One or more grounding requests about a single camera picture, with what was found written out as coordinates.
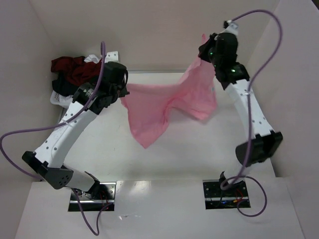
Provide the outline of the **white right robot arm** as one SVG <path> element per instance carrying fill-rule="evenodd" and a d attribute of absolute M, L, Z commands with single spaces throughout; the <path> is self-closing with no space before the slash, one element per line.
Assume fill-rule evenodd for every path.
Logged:
<path fill-rule="evenodd" d="M 235 109 L 245 127 L 246 142 L 235 149 L 235 169 L 220 175 L 221 188 L 229 189 L 242 181 L 250 170 L 270 159 L 280 146 L 283 135 L 266 120 L 252 89 L 253 80 L 244 65 L 237 62 L 237 36 L 222 32 L 203 39 L 199 58 L 211 63 L 222 89 L 233 100 Z"/>

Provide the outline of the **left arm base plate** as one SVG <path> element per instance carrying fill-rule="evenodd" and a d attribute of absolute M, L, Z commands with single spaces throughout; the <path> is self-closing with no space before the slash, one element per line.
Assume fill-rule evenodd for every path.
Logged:
<path fill-rule="evenodd" d="M 102 189 L 100 189 L 94 196 L 78 189 L 75 190 L 76 194 L 71 192 L 68 211 L 80 211 L 76 196 L 78 196 L 84 212 L 98 212 L 105 206 L 107 206 L 105 211 L 114 211 L 117 183 L 102 182 L 100 185 Z"/>

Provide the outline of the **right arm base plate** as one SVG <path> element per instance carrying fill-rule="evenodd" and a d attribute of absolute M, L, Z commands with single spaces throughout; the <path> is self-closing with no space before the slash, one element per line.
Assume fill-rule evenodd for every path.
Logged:
<path fill-rule="evenodd" d="M 221 190 L 218 180 L 203 181 L 204 202 L 206 210 L 250 208 L 246 183 L 237 183 L 234 189 Z"/>

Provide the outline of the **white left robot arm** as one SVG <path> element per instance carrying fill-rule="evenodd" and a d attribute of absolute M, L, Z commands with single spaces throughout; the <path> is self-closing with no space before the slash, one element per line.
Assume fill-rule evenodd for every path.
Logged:
<path fill-rule="evenodd" d="M 54 129 L 34 152 L 26 151 L 22 159 L 54 189 L 74 188 L 95 198 L 106 188 L 88 172 L 80 172 L 64 164 L 69 150 L 84 129 L 118 98 L 129 94 L 128 71 L 117 62 L 104 64 L 101 83 L 85 83 L 73 96 L 62 126 Z"/>

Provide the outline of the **pink t shirt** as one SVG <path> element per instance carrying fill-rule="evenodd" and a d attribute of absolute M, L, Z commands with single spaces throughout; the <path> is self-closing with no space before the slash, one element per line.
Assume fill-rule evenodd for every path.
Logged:
<path fill-rule="evenodd" d="M 213 66 L 196 58 L 177 83 L 168 85 L 127 84 L 129 94 L 121 98 L 127 109 L 133 138 L 148 148 L 168 128 L 172 109 L 197 120 L 206 120 L 217 108 Z"/>

